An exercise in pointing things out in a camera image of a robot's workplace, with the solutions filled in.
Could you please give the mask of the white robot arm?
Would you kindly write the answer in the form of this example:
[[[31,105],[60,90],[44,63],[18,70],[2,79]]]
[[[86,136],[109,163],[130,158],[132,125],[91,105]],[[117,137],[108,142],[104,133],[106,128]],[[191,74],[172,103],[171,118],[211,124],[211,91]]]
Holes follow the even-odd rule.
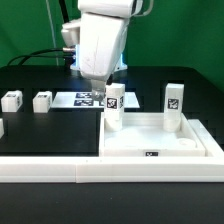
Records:
[[[75,47],[78,69],[91,81],[92,98],[105,98],[108,79],[124,51],[132,17],[148,15],[154,0],[78,0],[81,17],[62,25],[68,48]]]

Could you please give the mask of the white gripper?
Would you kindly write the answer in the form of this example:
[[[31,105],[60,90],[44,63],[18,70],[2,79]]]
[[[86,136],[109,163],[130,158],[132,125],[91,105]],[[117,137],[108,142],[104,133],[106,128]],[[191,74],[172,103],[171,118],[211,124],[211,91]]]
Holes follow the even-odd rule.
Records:
[[[92,98],[105,98],[106,81],[124,51],[129,20],[83,13],[80,26],[79,65],[83,77],[93,79]]]

